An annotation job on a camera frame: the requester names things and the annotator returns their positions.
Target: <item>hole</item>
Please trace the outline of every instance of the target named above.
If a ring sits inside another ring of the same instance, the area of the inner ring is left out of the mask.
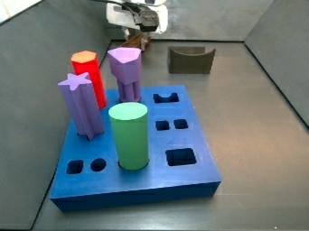
[[[161,97],[158,94],[154,94],[154,102],[157,104],[179,102],[179,95],[175,92],[171,93],[170,97]]]
[[[167,150],[166,154],[169,166],[179,166],[197,163],[191,148]]]
[[[67,174],[82,173],[83,161],[71,161],[68,163]]]
[[[106,160],[99,158],[92,161],[92,171],[102,171],[106,168]]]
[[[187,129],[189,123],[185,119],[177,119],[177,120],[174,120],[174,126],[177,129]]]
[[[167,120],[155,121],[155,127],[158,131],[169,130],[169,121]]]

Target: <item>gray table surface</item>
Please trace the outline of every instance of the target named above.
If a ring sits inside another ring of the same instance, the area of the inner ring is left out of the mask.
[[[167,47],[217,48],[210,75],[167,73]],[[142,85],[185,85],[224,181],[213,198],[62,213],[46,198],[36,230],[309,229],[309,135],[242,43],[153,42]],[[117,81],[104,60],[106,87]]]

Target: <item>square hole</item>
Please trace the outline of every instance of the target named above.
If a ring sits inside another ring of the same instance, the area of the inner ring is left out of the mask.
[[[71,161],[67,167],[67,174],[82,173],[83,161]]]
[[[194,151],[191,148],[167,150],[166,154],[169,166],[179,166],[197,163]]]
[[[158,94],[154,94],[154,102],[157,104],[177,103],[179,102],[179,95],[175,92],[171,93],[169,97],[161,97]]]
[[[155,127],[158,131],[169,130],[169,121],[167,120],[155,121]]]
[[[177,119],[177,120],[174,120],[174,126],[177,129],[187,129],[189,123],[185,119]]]

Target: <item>blue shape sorter board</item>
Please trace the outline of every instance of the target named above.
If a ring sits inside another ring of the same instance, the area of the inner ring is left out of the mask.
[[[186,88],[142,88],[150,161],[138,171],[118,166],[109,118],[109,108],[119,103],[118,91],[106,94],[100,112],[106,133],[87,141],[72,120],[68,124],[50,196],[56,206],[70,211],[214,196],[221,176]]]

